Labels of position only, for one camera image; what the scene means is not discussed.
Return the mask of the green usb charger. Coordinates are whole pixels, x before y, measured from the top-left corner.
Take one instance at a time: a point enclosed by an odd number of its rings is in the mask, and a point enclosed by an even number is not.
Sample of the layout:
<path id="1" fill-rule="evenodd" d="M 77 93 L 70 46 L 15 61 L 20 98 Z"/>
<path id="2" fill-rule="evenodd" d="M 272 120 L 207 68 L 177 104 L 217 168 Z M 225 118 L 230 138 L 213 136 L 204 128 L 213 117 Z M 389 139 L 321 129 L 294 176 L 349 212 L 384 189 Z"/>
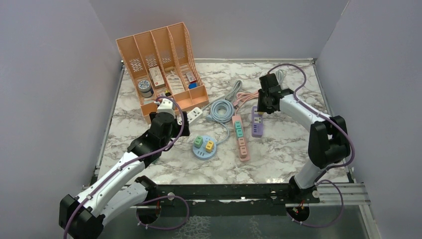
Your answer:
<path id="1" fill-rule="evenodd" d="M 202 147 L 202 144 L 203 144 L 203 137 L 202 136 L 200 136 L 200 135 L 198 135 L 196 138 L 195 138 L 195 140 L 194 140 L 194 147 L 195 148 L 201 148 Z"/>

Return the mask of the teal usb charger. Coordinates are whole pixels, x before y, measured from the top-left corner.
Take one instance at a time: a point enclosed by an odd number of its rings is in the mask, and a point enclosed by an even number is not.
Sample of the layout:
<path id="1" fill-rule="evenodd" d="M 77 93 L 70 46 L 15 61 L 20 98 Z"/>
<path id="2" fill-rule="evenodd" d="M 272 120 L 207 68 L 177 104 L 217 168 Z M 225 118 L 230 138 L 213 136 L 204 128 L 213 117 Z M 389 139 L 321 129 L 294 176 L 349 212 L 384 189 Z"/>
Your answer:
<path id="1" fill-rule="evenodd" d="M 244 137 L 244 134 L 243 134 L 243 129 L 241 129 L 241 128 L 237 128 L 237 129 L 235 130 L 235 133 L 236 133 L 236 137 L 237 137 L 237 138 L 242 138 L 242 137 Z"/>
<path id="2" fill-rule="evenodd" d="M 239 120 L 236 120 L 234 122 L 234 128 L 235 128 L 235 130 L 242 129 L 242 125 L 241 125 L 241 122 Z"/>

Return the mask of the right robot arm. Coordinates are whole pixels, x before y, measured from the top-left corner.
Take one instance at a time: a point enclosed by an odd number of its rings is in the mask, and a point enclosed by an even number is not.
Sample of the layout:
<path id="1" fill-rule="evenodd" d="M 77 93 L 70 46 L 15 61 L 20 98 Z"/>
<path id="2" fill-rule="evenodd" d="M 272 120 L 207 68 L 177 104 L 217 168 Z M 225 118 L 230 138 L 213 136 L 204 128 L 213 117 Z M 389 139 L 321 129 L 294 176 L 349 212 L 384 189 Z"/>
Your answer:
<path id="1" fill-rule="evenodd" d="M 304 199 L 315 187 L 315 183 L 329 166 L 339 163 L 351 153 L 346 138 L 345 119 L 331 117 L 318 112 L 300 100 L 291 89 L 282 89 L 274 73 L 259 78 L 259 112 L 272 114 L 280 111 L 287 114 L 309 132 L 309 160 L 288 183 L 287 196 L 295 203 Z"/>

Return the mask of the pink usb charger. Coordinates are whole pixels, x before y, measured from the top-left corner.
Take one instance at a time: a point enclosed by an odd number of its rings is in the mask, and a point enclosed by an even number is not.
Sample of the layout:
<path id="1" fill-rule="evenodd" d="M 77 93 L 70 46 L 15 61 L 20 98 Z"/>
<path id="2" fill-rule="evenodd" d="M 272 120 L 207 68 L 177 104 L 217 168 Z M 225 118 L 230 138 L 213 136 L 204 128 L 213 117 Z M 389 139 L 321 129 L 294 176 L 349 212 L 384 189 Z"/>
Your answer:
<path id="1" fill-rule="evenodd" d="M 246 145 L 246 141 L 245 141 L 244 137 L 240 137 L 240 138 L 237 139 L 237 145 L 238 145 L 239 148 Z"/>
<path id="2" fill-rule="evenodd" d="M 239 148 L 239 153 L 240 153 L 240 157 L 241 157 L 241 158 L 245 158 L 245 157 L 248 155 L 248 152 L 247 152 L 247 147 L 245 147 L 245 146 L 241 146 L 241 147 Z"/>

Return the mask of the yellow usb charger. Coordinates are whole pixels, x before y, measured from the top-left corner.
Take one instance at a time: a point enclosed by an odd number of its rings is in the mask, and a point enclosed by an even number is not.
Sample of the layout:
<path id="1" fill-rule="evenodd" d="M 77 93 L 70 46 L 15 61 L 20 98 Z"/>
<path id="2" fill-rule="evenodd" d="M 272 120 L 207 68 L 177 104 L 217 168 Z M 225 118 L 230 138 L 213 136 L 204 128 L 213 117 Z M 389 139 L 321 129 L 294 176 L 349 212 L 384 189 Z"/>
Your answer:
<path id="1" fill-rule="evenodd" d="M 212 140 L 207 141 L 207 144 L 205 145 L 205 152 L 212 153 L 214 149 L 214 142 Z"/>

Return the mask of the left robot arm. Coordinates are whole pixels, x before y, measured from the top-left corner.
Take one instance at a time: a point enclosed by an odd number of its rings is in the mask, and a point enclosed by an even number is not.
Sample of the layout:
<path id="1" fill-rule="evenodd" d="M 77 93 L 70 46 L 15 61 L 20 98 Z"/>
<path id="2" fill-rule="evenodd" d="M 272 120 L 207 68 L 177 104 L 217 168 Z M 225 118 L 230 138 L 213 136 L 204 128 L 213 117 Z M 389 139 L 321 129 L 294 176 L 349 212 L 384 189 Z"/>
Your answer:
<path id="1" fill-rule="evenodd" d="M 126 189 L 123 186 L 168 151 L 181 136 L 189 136 L 188 115 L 178 123 L 174 111 L 150 114 L 150 128 L 129 145 L 121 159 L 96 183 L 73 197 L 66 195 L 59 206 L 59 226 L 64 238 L 96 239 L 104 227 L 127 208 L 151 204 L 165 195 L 146 176 L 138 177 Z"/>

